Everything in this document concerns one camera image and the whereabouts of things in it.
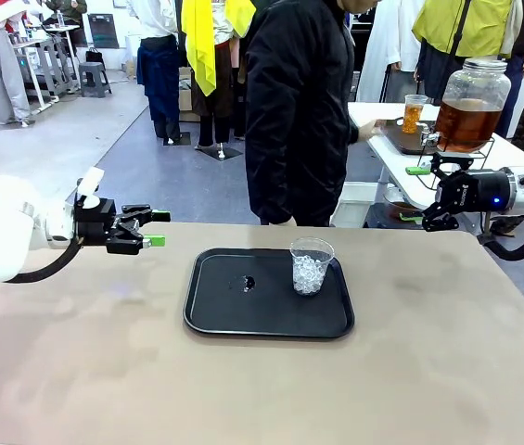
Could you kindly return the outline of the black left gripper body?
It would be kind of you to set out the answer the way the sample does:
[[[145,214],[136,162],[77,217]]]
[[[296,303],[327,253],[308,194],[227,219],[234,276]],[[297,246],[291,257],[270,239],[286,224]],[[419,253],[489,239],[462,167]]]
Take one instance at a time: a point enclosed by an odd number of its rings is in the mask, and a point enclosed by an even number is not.
[[[117,216],[115,201],[100,198],[91,209],[85,209],[83,204],[77,201],[73,206],[76,236],[83,246],[104,246]]]

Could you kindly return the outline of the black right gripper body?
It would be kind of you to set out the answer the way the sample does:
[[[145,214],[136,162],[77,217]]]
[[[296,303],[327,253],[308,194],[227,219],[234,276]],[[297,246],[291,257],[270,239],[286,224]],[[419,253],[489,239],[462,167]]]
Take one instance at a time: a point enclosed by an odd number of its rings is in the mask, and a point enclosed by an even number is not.
[[[508,208],[511,185],[506,172],[493,170],[456,171],[441,179],[437,207],[449,214],[502,212]]]

